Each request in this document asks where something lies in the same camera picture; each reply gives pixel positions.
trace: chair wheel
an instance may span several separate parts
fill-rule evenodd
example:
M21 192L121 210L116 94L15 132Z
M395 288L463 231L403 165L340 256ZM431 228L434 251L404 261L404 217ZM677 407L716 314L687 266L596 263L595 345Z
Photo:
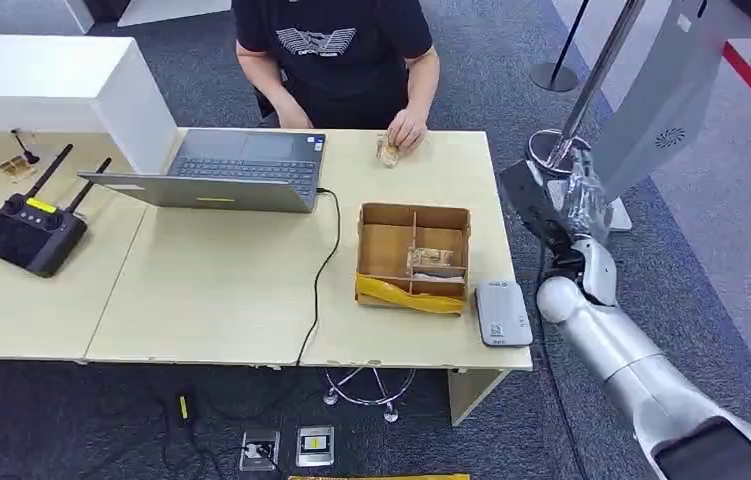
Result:
M337 397L336 393L334 394L326 393L322 397L322 401L325 402L325 405L336 405L337 400L339 400L339 397Z
M387 423L396 423L399 419L399 411L395 408L384 412L384 420Z

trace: t-shirt graphic print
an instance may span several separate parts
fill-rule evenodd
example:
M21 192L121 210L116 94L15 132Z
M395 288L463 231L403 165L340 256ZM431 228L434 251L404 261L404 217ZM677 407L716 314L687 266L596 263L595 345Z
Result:
M296 28L278 30L278 41L293 55L338 57L348 50L356 28L341 28L333 33L303 32Z

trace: yellow plastic bag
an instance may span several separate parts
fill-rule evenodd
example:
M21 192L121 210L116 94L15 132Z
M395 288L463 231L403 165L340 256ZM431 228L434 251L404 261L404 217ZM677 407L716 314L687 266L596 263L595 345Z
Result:
M461 313L466 303L463 300L451 297L427 294L411 295L393 284L359 273L357 274L355 288L359 294L369 295L387 303L428 313Z

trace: desk leg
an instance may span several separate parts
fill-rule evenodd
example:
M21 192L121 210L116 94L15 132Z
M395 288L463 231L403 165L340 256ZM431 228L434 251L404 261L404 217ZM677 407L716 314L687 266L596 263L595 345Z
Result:
M460 425L472 410L493 391L510 370L467 370L456 373L449 370L449 405L452 426Z

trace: table surface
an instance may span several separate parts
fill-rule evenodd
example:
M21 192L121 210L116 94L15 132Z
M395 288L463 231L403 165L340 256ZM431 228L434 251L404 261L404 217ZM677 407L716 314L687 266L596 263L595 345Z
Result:
M107 156L113 157L111 170L130 171L107 135L37 136L36 141L54 146L53 154L66 143L75 145L37 195L51 204L68 206L83 185L75 172L94 170ZM13 137L0 134L0 164L19 153ZM48 163L43 155L38 170ZM14 184L0 172L0 207L12 193L26 192L33 180ZM133 200L93 189L78 209L90 230L56 276L39 278L0 260L0 358L83 358L144 211Z
M375 158L378 132L326 133L320 186L339 198L342 240L302 364L530 369L527 348L482 344L470 307L435 316L354 300L358 215L370 201L468 208L470 283L514 279L486 135L432 132L387 169ZM311 215L147 208L85 358L294 364L336 222L326 195Z

